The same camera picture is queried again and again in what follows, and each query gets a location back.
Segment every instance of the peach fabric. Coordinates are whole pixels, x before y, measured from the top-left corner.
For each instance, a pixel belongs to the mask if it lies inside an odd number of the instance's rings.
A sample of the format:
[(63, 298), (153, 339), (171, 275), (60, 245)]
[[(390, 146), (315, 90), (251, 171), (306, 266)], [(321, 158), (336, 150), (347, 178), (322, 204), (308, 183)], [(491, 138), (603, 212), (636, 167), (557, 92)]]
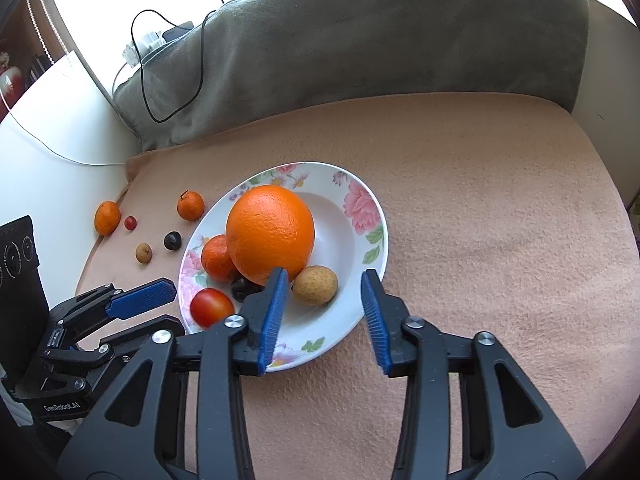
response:
[[(320, 105), (267, 118), (129, 163), (119, 227), (89, 259), (79, 290), (177, 279), (194, 223), (175, 212), (186, 189), (213, 205), (278, 164), (318, 160), (362, 178), (388, 221), (386, 290), (444, 332), (494, 332), (556, 410), (588, 463), (640, 391), (638, 250), (620, 197), (589, 139), (561, 107), (509, 94), (415, 94)], [(154, 258), (134, 257), (148, 242)], [(112, 322), (88, 341), (128, 322)], [(361, 323), (299, 368), (244, 378), (258, 480), (388, 479), (404, 380), (384, 378)], [(460, 459), (454, 402), (452, 466)], [(188, 420), (194, 468), (194, 413)], [(214, 446), (215, 443), (201, 443)]]

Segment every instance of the small orange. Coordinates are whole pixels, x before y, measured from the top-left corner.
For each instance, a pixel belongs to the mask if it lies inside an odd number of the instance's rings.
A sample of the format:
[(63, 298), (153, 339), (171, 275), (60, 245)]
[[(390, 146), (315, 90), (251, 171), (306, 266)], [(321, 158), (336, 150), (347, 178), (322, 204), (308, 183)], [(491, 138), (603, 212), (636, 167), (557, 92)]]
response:
[(113, 233), (120, 223), (120, 208), (118, 204), (107, 200), (102, 202), (95, 212), (94, 227), (100, 236)]
[(178, 199), (178, 215), (189, 222), (194, 222), (204, 213), (204, 200), (195, 191), (185, 191)]
[(217, 282), (231, 283), (238, 274), (226, 248), (226, 236), (218, 235), (209, 240), (200, 255), (202, 267)]
[(226, 244), (236, 269), (264, 285), (274, 267), (289, 280), (306, 267), (316, 231), (311, 211), (294, 192), (258, 186), (242, 195), (226, 219)]

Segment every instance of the silver bolt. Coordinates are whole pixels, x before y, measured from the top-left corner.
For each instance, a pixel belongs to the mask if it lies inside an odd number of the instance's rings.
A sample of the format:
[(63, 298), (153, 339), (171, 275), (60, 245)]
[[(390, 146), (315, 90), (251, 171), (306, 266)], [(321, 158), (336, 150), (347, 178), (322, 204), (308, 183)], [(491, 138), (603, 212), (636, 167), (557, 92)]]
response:
[(404, 324), (409, 328), (422, 328), (425, 324), (425, 321), (418, 316), (408, 316), (404, 320)]
[(495, 343), (495, 337), (491, 332), (481, 332), (478, 334), (478, 342), (481, 345), (491, 346)]
[(171, 332), (169, 332), (168, 330), (158, 330), (157, 332), (154, 332), (154, 334), (151, 336), (151, 341), (158, 344), (166, 343), (170, 339), (171, 339)]
[(244, 317), (233, 314), (225, 319), (225, 325), (229, 328), (240, 328), (244, 325)]

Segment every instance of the plate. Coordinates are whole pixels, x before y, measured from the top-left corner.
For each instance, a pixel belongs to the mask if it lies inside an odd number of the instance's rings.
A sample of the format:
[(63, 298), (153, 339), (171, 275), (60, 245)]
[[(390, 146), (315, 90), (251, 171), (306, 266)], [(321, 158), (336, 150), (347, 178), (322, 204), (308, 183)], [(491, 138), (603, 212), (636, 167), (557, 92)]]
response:
[[(297, 162), (258, 173), (216, 202), (186, 246), (178, 278), (178, 302), (189, 333), (202, 330), (189, 310), (198, 291), (210, 286), (231, 298), (229, 284), (212, 280), (202, 268), (203, 245), (225, 232), (226, 218), (239, 197), (265, 184), (287, 187), (305, 202), (316, 229), (309, 265), (329, 267), (338, 276), (338, 292), (327, 305), (305, 306), (292, 293), (289, 295), (273, 360), (267, 368), (274, 372), (315, 359), (357, 325), (363, 316), (360, 276), (366, 269), (376, 269), (382, 279), (389, 240), (380, 203), (353, 173), (322, 162)], [(234, 306), (237, 312), (241, 304), (234, 301)]]

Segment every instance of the tangerine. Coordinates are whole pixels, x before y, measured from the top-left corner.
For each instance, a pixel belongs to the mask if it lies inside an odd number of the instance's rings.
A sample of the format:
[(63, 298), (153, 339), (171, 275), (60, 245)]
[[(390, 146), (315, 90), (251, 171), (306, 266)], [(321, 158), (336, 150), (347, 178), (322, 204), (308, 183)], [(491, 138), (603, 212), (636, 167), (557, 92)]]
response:
[(118, 204), (107, 200), (102, 202), (95, 212), (94, 227), (100, 236), (107, 236), (113, 233), (120, 223), (120, 208)]
[(311, 211), (294, 192), (258, 186), (242, 195), (226, 219), (226, 245), (236, 269), (251, 282), (265, 285), (275, 267), (289, 280), (306, 267), (316, 231)]
[(225, 235), (214, 236), (204, 244), (200, 260), (202, 268), (217, 282), (231, 283), (238, 274), (226, 248)]
[(189, 222), (194, 222), (204, 213), (204, 200), (195, 191), (185, 191), (178, 199), (178, 215)]

